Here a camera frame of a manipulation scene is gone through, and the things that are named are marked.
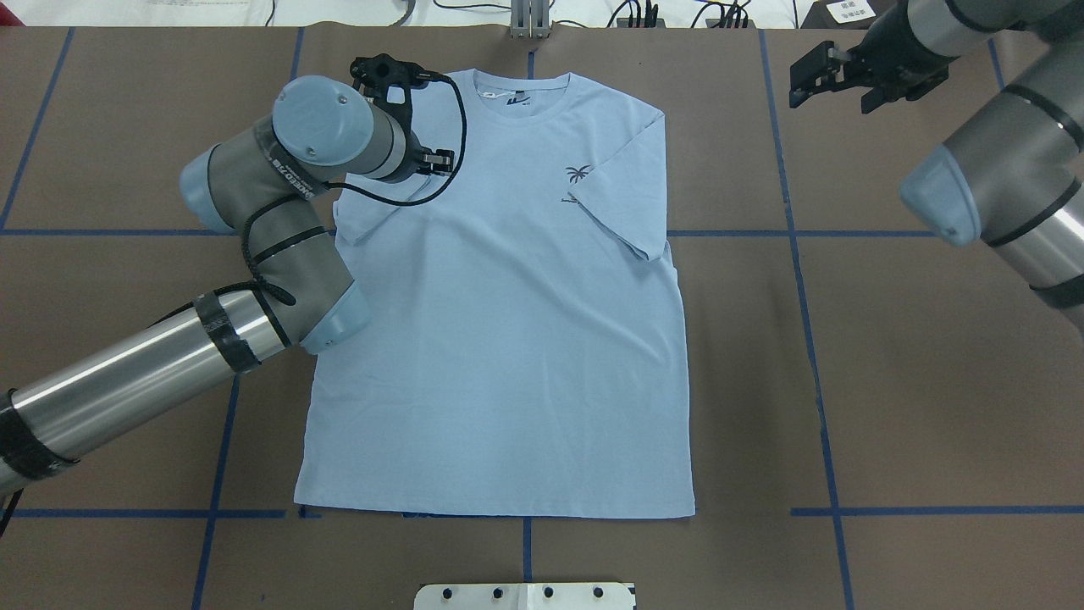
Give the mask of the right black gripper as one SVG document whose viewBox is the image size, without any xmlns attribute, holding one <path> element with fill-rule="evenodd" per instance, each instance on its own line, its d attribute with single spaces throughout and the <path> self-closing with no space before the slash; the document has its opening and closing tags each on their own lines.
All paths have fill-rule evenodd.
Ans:
<svg viewBox="0 0 1084 610">
<path fill-rule="evenodd" d="M 949 57 L 919 42 L 905 8 L 891 8 L 872 23 L 859 46 L 847 51 L 822 42 L 797 59 L 790 66 L 789 107 L 850 89 L 846 65 L 849 80 L 870 89 L 860 98 L 863 114 L 899 99 L 921 99 L 949 78 Z"/>
</svg>

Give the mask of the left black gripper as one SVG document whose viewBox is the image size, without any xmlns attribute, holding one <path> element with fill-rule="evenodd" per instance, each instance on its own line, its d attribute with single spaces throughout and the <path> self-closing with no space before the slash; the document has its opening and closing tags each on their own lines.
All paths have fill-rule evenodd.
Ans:
<svg viewBox="0 0 1084 610">
<path fill-rule="evenodd" d="M 422 144 L 410 144 L 403 161 L 398 166 L 398 179 L 412 176 L 452 176 L 456 169 L 456 151 L 429 150 Z"/>
</svg>

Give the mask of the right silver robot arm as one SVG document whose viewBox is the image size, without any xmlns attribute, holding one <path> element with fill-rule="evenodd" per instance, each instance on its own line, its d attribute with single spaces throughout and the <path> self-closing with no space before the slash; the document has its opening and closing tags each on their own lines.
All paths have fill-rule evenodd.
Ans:
<svg viewBox="0 0 1084 610">
<path fill-rule="evenodd" d="M 899 1 L 857 46 L 826 40 L 790 67 L 789 105 L 857 86 L 862 112 L 916 101 L 993 35 L 1021 27 L 1047 51 L 935 147 L 899 186 L 952 246 L 986 244 L 1041 302 L 1083 325 L 1080 1 Z"/>
</svg>

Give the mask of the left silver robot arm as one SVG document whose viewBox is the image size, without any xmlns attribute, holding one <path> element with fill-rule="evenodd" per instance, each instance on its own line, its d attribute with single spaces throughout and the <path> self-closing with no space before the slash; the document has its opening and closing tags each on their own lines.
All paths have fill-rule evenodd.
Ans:
<svg viewBox="0 0 1084 610">
<path fill-rule="evenodd" d="M 412 93 L 450 76 L 415 64 L 369 67 L 354 81 L 307 75 L 271 113 L 189 163 L 188 209 L 236 236 L 248 276 L 202 293 L 136 335 L 20 389 L 3 389 L 3 495 L 77 466 L 83 456 L 298 345 L 317 354 L 367 320 L 367 302 L 312 202 L 352 173 L 398 184 L 456 178 L 451 150 L 423 147 Z"/>
</svg>

